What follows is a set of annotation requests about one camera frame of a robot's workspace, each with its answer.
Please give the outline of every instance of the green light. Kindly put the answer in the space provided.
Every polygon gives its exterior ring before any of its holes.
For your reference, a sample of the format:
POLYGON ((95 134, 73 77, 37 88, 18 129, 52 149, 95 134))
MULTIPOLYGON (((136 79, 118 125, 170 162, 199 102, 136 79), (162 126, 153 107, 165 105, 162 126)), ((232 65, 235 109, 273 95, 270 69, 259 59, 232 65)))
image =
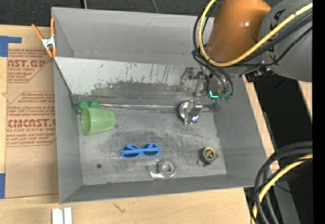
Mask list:
POLYGON ((213 95, 213 94, 212 94, 212 91, 210 91, 210 97, 212 97, 213 99, 216 99, 216 98, 218 98, 219 96, 218 96, 218 95, 213 95))

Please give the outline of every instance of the bin floor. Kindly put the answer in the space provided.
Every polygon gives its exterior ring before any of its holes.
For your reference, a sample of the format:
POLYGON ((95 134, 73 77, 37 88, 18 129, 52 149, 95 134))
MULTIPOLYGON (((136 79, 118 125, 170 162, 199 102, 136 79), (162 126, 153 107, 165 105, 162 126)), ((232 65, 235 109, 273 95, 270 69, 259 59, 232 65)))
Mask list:
POLYGON ((83 184, 153 180, 148 168, 162 159, 176 163, 177 173, 173 178, 226 174, 213 110, 202 109, 199 122, 184 125, 174 110, 104 109, 114 111, 116 126, 99 134, 83 135, 78 116, 83 184), (120 155, 126 144, 142 148, 149 142, 161 147, 158 156, 124 159, 120 155), (199 167, 200 150, 204 147, 212 147, 219 157, 210 166, 199 167))

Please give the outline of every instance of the blue tape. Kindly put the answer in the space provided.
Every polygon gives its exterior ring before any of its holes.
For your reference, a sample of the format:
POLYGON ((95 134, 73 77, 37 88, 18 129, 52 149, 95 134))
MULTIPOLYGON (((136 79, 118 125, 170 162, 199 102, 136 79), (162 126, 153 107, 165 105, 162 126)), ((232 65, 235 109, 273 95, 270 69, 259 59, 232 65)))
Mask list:
POLYGON ((0 199, 5 198, 5 174, 0 173, 0 199))
POLYGON ((0 56, 8 57, 8 44, 21 43, 21 37, 0 36, 0 56))

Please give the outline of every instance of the yellow cable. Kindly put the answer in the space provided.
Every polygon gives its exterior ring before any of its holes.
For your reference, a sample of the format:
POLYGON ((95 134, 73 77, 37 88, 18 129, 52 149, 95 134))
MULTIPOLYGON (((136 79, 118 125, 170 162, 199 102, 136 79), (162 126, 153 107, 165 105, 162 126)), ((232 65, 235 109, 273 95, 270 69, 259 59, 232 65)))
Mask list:
POLYGON ((273 35, 275 35, 281 28, 283 28, 286 24, 288 24, 290 21, 292 21, 294 18, 296 18, 297 16, 301 15, 302 13, 308 11, 309 9, 311 9, 313 7, 313 3, 307 4, 304 7, 300 8, 299 10, 297 10, 295 13, 291 14, 290 16, 288 16, 286 19, 284 19, 279 25, 277 25, 273 30, 271 30, 264 38, 262 38, 258 43, 256 43, 252 48, 250 48, 247 52, 245 52, 244 54, 242 54, 241 56, 239 56, 236 59, 233 59, 231 61, 228 62, 216 62, 214 60, 212 60, 208 54, 205 52, 204 50, 204 46, 203 46, 203 41, 202 41, 202 26, 203 26, 203 20, 204 17, 206 16, 207 12, 209 11, 209 9, 211 8, 211 6, 216 2, 217 0, 211 0, 208 5, 206 6, 205 10, 203 11, 203 14, 201 16, 200 19, 200 24, 199 24, 199 47, 200 47, 200 51, 201 54, 203 55, 203 57, 212 65, 215 65, 217 67, 228 67, 231 65, 234 65, 240 61, 242 61, 243 59, 245 59, 247 56, 251 55, 253 52, 255 52, 263 43, 265 43, 269 38, 271 38, 273 35))
MULTIPOLYGON (((290 171, 291 169, 293 169, 294 167, 302 164, 305 161, 300 161, 300 160, 305 160, 305 159, 312 159, 313 158, 313 154, 307 154, 305 156, 302 156, 298 159, 297 162, 294 162, 286 167, 284 167, 280 172, 278 172, 271 180, 269 180, 269 182, 261 189, 261 192, 259 194, 259 202, 262 202, 265 194, 268 192, 268 190, 271 188, 271 186, 278 180, 280 179, 284 174, 286 174, 288 171, 290 171)), ((257 215, 257 205, 256 203, 254 204, 253 207, 253 215, 256 218, 257 215)), ((251 218, 251 224, 255 224, 255 221, 253 218, 251 218)))

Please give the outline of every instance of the wooden table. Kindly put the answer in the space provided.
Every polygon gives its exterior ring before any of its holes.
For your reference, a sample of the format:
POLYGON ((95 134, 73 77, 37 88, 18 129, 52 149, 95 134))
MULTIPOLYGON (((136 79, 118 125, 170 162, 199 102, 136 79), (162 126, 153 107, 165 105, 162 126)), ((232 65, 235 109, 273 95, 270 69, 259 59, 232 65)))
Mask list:
MULTIPOLYGON (((40 28, 46 38, 49 28, 40 28)), ((0 25, 1 36, 23 37, 22 43, 9 49, 41 48, 30 26, 0 25)), ((311 85, 302 84, 311 108, 311 85)), ((252 83, 246 82, 253 112, 267 155, 274 152, 268 128, 252 83)), ((7 107, 7 58, 0 57, 0 173, 5 171, 7 107)), ((53 208, 72 207, 73 224, 79 223, 249 223, 249 211, 242 188, 196 193, 125 198, 106 201, 58 204, 58 195, 43 195, 0 200, 1 223, 51 223, 53 208)))

